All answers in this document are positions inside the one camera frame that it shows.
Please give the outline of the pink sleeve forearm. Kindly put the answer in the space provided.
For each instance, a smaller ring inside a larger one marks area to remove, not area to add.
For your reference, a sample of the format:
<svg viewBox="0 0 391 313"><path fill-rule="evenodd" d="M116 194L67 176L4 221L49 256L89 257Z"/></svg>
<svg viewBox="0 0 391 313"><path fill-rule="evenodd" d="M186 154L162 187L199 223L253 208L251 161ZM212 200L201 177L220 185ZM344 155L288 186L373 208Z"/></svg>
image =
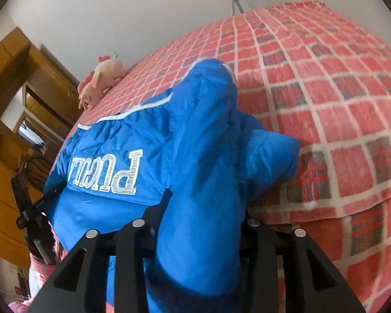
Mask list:
<svg viewBox="0 0 391 313"><path fill-rule="evenodd" d="M57 266L61 261L68 255L68 253L62 249L57 253L56 264L47 265L41 260L36 258L33 254L30 254L30 265L29 265L29 289L31 297L23 302L11 302L8 304L9 308L16 313L26 312L33 302L34 298L41 290L45 282L49 279L51 274L56 270Z"/></svg>

